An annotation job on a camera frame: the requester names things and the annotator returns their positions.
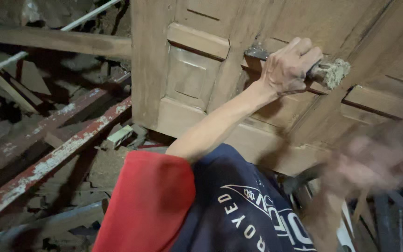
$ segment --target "blurred hand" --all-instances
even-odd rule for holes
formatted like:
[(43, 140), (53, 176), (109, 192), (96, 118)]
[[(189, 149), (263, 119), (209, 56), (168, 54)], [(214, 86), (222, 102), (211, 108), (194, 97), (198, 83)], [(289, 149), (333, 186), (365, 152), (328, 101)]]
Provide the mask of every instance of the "blurred hand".
[(309, 38), (294, 38), (268, 57), (259, 82), (276, 95), (304, 90), (306, 72), (322, 58), (321, 49), (312, 48)]
[(331, 156), (322, 184), (345, 197), (353, 189), (391, 190), (403, 181), (403, 149), (367, 136), (352, 139)]

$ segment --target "person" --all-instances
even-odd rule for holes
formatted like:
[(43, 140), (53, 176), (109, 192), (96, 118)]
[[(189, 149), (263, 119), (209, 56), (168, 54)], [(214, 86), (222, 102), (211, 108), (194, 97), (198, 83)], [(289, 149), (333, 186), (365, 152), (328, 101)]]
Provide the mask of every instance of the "person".
[[(129, 152), (93, 251), (336, 251), (345, 196), (355, 185), (389, 179), (380, 172), (362, 179), (373, 167), (336, 154), (301, 222), (277, 186), (222, 144), (261, 107), (303, 91), (306, 72), (321, 59), (309, 38), (294, 38), (269, 56), (259, 80), (190, 128), (165, 155)], [(367, 144), (356, 140), (350, 150)], [(382, 170), (403, 158), (392, 154), (383, 149)]]

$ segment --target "navy t-shirt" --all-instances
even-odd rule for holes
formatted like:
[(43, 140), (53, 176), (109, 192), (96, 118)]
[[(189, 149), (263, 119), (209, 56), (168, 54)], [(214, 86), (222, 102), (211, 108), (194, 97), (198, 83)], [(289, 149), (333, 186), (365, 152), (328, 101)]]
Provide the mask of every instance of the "navy t-shirt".
[(193, 166), (196, 196), (172, 251), (316, 251), (270, 181), (230, 145)]

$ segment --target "wooden door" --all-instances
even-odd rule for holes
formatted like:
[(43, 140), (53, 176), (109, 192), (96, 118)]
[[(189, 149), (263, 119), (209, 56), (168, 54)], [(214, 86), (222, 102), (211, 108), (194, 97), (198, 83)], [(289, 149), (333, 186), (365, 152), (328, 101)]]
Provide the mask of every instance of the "wooden door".
[(134, 121), (179, 137), (259, 77), (246, 49), (273, 52), (297, 36), (351, 73), (247, 118), (225, 141), (245, 159), (293, 175), (350, 129), (403, 118), (403, 0), (134, 0)]

